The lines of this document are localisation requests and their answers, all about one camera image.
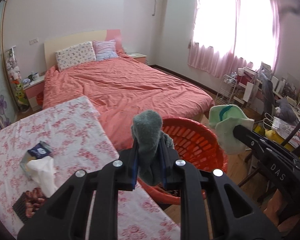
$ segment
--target tissue box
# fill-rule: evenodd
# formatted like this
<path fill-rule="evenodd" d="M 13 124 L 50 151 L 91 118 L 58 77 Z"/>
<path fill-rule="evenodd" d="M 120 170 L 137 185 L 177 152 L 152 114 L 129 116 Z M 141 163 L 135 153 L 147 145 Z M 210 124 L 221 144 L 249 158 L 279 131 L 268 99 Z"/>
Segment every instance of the tissue box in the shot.
<path fill-rule="evenodd" d="M 50 147 L 49 144 L 40 141 L 36 146 L 28 150 L 28 153 L 36 157 L 36 159 L 42 159 L 45 156 L 48 156 L 52 152 L 52 148 Z"/>
<path fill-rule="evenodd" d="M 27 163 L 31 160 L 36 160 L 36 157 L 31 156 L 29 153 L 26 153 L 25 156 L 23 156 L 21 162 L 20 162 L 20 167 L 23 169 L 24 173 L 26 174 L 26 176 L 31 179 L 30 176 L 30 170 L 27 166 Z"/>
<path fill-rule="evenodd" d="M 52 148 L 47 143 L 40 141 L 35 147 L 31 148 L 23 156 L 20 167 L 23 169 L 26 176 L 31 179 L 30 170 L 27 167 L 27 163 L 31 160 L 42 159 L 45 156 L 48 156 L 52 152 Z"/>

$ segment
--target floral pillow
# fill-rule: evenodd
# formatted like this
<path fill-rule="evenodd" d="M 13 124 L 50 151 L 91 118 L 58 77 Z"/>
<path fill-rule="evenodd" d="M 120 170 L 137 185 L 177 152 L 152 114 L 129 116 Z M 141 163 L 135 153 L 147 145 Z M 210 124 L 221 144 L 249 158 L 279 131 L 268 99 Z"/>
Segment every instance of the floral pillow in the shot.
<path fill-rule="evenodd" d="M 92 42 L 85 42 L 56 52 L 59 71 L 82 63 L 96 61 Z"/>
<path fill-rule="evenodd" d="M 97 61 L 118 57 L 115 51 L 116 40 L 92 42 Z"/>

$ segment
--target white mug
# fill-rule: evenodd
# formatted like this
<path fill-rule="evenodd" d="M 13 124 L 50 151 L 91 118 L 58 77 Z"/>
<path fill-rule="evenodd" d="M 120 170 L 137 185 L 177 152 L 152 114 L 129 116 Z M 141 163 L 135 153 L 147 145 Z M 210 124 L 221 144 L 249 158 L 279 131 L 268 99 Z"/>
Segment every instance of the white mug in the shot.
<path fill-rule="evenodd" d="M 35 80 L 38 80 L 39 79 L 39 73 L 35 73 L 32 75 L 32 79 L 35 81 Z"/>
<path fill-rule="evenodd" d="M 238 68 L 238 75 L 243 76 L 244 75 L 244 68 Z"/>

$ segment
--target sunlight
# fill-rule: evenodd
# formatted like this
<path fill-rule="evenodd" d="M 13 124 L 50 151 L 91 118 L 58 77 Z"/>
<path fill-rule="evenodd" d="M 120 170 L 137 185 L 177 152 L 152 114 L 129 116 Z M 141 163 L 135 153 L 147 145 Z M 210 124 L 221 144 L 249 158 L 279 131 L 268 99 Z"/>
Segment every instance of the sunlight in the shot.
<path fill-rule="evenodd" d="M 272 34 L 273 13 L 270 0 L 241 0 L 240 18 L 234 54 L 253 63 L 273 65 L 275 39 Z"/>
<path fill-rule="evenodd" d="M 235 0 L 200 0 L 194 42 L 214 47 L 220 55 L 231 50 L 235 38 Z"/>

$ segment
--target pink floral bedsheet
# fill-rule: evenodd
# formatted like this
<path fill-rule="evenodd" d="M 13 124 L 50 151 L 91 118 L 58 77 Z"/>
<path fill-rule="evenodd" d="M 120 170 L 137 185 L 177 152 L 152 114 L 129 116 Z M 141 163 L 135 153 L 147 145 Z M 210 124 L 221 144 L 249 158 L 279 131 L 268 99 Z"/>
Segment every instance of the pink floral bedsheet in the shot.
<path fill-rule="evenodd" d="M 101 169 L 118 153 L 105 135 L 98 111 L 87 97 L 50 107 L 0 131 L 0 220 L 17 237 L 23 226 L 12 209 L 22 192 L 37 185 L 27 179 L 19 163 L 40 140 L 54 151 L 55 183 L 60 187 L 76 170 Z M 118 239 L 179 239 L 179 227 L 137 184 L 118 196 Z"/>

